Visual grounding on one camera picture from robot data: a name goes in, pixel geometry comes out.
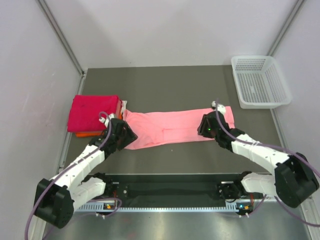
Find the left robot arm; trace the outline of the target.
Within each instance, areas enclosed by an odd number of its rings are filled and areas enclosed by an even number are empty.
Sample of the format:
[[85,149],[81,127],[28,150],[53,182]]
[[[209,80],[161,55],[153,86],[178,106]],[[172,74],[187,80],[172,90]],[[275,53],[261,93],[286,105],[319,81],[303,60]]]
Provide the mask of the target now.
[[99,176],[88,177],[88,174],[137,138],[126,121],[111,119],[107,128],[93,137],[66,169],[38,183],[33,215],[62,229],[82,205],[98,196],[109,198],[114,191],[113,185]]

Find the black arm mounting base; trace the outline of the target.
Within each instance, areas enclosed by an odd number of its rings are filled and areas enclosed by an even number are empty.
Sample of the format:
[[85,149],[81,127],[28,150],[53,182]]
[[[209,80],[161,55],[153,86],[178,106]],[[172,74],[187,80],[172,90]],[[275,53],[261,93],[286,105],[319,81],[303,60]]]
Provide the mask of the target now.
[[127,208],[215,207],[259,197],[240,186],[240,176],[228,173],[107,174],[105,196],[122,200]]

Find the light pink t-shirt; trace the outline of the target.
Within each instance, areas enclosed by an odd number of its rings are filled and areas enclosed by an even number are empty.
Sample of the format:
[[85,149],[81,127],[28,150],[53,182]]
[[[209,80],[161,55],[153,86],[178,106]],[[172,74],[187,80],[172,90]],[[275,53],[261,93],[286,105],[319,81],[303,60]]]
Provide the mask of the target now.
[[137,139],[125,147],[126,150],[139,150],[166,144],[203,142],[209,138],[198,134],[203,115],[212,108],[169,112],[123,113],[123,120],[137,135]]

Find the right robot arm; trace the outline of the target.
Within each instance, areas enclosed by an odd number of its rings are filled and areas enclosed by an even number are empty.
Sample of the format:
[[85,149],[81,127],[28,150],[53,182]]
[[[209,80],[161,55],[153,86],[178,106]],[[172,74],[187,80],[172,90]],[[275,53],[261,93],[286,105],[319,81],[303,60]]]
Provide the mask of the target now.
[[218,145],[245,157],[268,171],[246,173],[233,185],[239,198],[250,193],[275,196],[291,208],[298,207],[319,188],[315,171],[300,153],[290,153],[278,146],[260,143],[238,128],[230,128],[220,111],[204,114],[198,135],[214,139]]

